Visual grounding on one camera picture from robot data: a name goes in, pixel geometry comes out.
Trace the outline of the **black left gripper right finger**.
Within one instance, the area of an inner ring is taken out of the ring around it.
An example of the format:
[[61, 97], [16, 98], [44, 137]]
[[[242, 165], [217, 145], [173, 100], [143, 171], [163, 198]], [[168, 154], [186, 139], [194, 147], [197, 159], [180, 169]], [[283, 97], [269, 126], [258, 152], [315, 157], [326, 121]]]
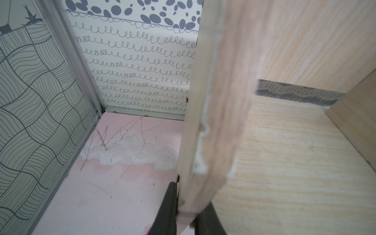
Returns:
[[195, 235], [227, 235], [212, 202], [194, 220]]

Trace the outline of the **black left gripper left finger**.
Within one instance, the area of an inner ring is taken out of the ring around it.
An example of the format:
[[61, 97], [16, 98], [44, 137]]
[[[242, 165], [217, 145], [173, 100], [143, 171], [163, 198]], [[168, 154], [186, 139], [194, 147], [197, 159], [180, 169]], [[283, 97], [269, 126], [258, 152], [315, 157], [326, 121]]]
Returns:
[[170, 182], [148, 235], [176, 235], [177, 183]]

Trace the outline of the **light wooden bookshelf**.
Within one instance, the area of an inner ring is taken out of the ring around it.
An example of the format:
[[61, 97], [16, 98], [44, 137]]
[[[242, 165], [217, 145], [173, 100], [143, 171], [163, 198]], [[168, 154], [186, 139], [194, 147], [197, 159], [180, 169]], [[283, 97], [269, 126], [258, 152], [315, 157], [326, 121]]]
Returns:
[[373, 235], [376, 172], [324, 99], [376, 72], [375, 1], [200, 1], [177, 233]]

